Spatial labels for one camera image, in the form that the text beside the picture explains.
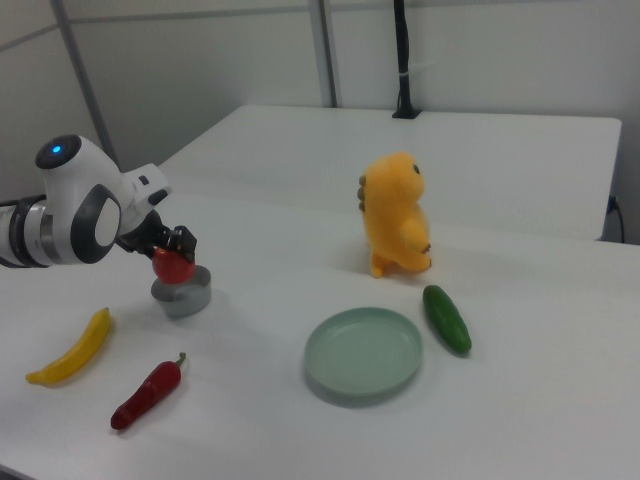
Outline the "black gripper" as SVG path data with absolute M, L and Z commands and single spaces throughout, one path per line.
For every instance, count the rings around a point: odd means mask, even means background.
M 166 244 L 168 251 L 194 263 L 197 239 L 186 226 L 170 229 L 156 211 L 151 211 L 135 229 L 119 235 L 115 244 L 128 253 L 139 253 L 148 259 L 154 257 L 156 247 Z

